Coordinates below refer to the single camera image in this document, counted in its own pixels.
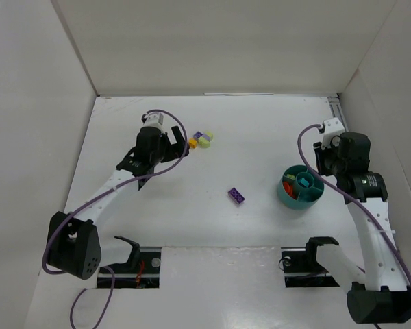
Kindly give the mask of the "orange yellow cube lego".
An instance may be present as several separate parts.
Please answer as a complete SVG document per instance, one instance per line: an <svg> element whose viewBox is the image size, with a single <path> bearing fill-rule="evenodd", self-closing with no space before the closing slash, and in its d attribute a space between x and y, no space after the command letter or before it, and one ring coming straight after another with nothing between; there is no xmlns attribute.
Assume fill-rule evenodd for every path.
<svg viewBox="0 0 411 329"><path fill-rule="evenodd" d="M198 145L198 142L197 142L195 139L190 138L190 139L188 140L188 145L189 145L189 148L195 149L195 148L197 147L197 145Z"/></svg>

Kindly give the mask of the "teal lego brick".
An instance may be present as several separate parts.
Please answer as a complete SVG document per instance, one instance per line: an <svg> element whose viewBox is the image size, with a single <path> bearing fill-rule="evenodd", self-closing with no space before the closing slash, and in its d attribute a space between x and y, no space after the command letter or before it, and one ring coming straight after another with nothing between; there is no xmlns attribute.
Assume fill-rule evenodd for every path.
<svg viewBox="0 0 411 329"><path fill-rule="evenodd" d="M307 173L302 173L297 178L297 183L299 184L299 186L303 188L310 188L314 184L314 179L311 175L308 175Z"/></svg>

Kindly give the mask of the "orange dish lego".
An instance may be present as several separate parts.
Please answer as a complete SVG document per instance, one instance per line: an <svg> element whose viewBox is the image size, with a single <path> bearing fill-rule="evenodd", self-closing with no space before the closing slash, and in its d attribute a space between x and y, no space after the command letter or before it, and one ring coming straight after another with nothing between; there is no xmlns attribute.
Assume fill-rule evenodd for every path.
<svg viewBox="0 0 411 329"><path fill-rule="evenodd" d="M293 199L297 198L296 195L293 193L292 186L289 183L283 182L283 187L287 195L289 195Z"/></svg>

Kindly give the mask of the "purple long lego brick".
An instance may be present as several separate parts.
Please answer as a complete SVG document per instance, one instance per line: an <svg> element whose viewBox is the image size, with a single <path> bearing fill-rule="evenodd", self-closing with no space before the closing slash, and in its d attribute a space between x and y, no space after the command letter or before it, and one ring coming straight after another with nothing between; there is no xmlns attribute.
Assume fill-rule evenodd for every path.
<svg viewBox="0 0 411 329"><path fill-rule="evenodd" d="M237 205L241 205L245 201L245 197L236 189L236 188L231 188L227 192L229 198Z"/></svg>

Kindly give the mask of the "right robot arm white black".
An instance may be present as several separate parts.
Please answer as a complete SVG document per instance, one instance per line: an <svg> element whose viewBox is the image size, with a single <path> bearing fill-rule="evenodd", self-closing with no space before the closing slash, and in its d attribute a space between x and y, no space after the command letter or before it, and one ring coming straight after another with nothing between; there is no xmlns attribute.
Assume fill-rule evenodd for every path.
<svg viewBox="0 0 411 329"><path fill-rule="evenodd" d="M345 291L349 314L357 324L404 324L411 319L411 273L395 246L388 218L388 192L383 177L369 171L371 142L367 135L339 129L314 144L316 168L308 171L344 197L356 226L364 268L345 255L332 237L311 238L310 260L326 270Z"/></svg>

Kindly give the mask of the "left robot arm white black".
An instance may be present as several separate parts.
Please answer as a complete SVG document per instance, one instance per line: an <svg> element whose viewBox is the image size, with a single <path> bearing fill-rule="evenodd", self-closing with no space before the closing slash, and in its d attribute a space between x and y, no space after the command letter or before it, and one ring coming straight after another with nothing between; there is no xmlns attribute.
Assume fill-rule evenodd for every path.
<svg viewBox="0 0 411 329"><path fill-rule="evenodd" d="M153 177L167 173L155 171L165 162L176 167L188 155L187 133L183 125L171 128L175 142L157 124L145 124L136 144L116 165L105 184L76 210L56 212L49 223L42 270L50 275L70 274L87 280L100 268L107 271L135 269L140 262L140 246L123 236L115 240L125 248L102 246L99 233L114 216L121 202L133 197Z"/></svg>

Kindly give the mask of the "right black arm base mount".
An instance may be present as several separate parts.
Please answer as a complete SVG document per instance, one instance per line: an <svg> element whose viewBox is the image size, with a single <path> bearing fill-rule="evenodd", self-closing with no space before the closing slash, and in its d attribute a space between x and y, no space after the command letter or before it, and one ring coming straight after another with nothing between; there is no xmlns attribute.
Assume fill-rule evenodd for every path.
<svg viewBox="0 0 411 329"><path fill-rule="evenodd" d="M286 288L338 287L332 275L316 261L318 248L339 245L333 237L309 238L304 247L282 247L279 268L284 273Z"/></svg>

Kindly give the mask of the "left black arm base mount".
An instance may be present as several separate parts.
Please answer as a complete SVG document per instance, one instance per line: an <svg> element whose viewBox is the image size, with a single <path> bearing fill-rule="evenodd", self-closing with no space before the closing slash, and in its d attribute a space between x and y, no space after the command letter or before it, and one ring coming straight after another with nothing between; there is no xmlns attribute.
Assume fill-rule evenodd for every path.
<svg viewBox="0 0 411 329"><path fill-rule="evenodd" d="M101 246L97 288L109 288L115 277L116 289L157 289L160 287L162 249L142 247L122 236Z"/></svg>

